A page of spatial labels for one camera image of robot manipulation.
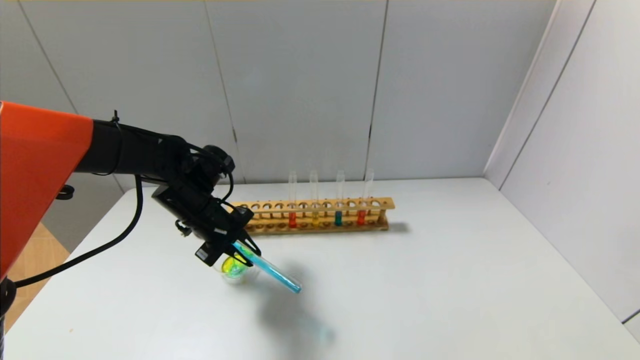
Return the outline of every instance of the blue test tube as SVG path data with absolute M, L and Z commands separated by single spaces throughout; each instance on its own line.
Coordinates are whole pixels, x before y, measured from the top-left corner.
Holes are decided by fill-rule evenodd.
M 344 206 L 344 171 L 338 171 L 338 175 L 335 177 L 335 198 L 338 199 L 336 202 L 336 207 L 338 209 Z M 335 225 L 342 226 L 342 210 L 335 211 Z

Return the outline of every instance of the teal liquid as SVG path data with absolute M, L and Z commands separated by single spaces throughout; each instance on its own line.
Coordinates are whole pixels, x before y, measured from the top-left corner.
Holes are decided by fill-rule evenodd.
M 335 212 L 335 225 L 336 226 L 342 226 L 342 212 L 341 211 L 336 211 Z

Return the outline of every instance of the wooden test tube rack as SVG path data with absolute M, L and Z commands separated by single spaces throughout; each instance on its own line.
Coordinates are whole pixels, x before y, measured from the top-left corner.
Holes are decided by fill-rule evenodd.
M 300 233 L 339 233 L 348 231 L 384 231 L 389 229 L 387 210 L 395 209 L 390 197 L 370 197 L 363 199 L 344 199 L 342 207 L 338 199 L 322 199 L 319 207 L 312 207 L 312 200 L 299 200 L 295 208 L 288 202 L 252 201 L 232 202 L 233 206 L 250 208 L 253 219 L 245 229 L 251 235 L 257 234 L 300 234 Z M 335 225 L 335 212 L 342 211 L 342 225 Z M 366 211 L 363 225 L 358 225 L 358 212 Z M 289 227 L 289 213 L 296 213 L 296 227 Z M 313 213 L 318 214 L 317 225 L 313 225 Z

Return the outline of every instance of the orange liquid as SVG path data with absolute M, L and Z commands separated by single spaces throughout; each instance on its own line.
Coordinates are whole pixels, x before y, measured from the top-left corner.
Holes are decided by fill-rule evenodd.
M 364 217 L 367 215 L 367 210 L 358 210 L 358 225 L 364 225 Z
M 296 213 L 289 213 L 289 227 L 297 227 Z

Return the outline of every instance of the tabletop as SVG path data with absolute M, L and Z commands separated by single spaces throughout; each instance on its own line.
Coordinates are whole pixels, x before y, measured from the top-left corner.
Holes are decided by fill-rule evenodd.
M 360 186 L 347 183 L 346 196 Z M 319 189 L 335 195 L 332 183 Z M 256 236 L 300 294 L 265 274 L 224 282 L 153 190 L 129 237 L 46 284 L 7 334 L 6 359 L 640 359 L 640 344 L 484 179 L 376 181 L 373 195 L 396 204 L 388 231 Z M 298 197 L 307 191 L 299 184 Z M 251 184 L 230 200 L 286 196 L 286 184 Z M 117 236 L 135 206 L 131 190 L 70 257 Z

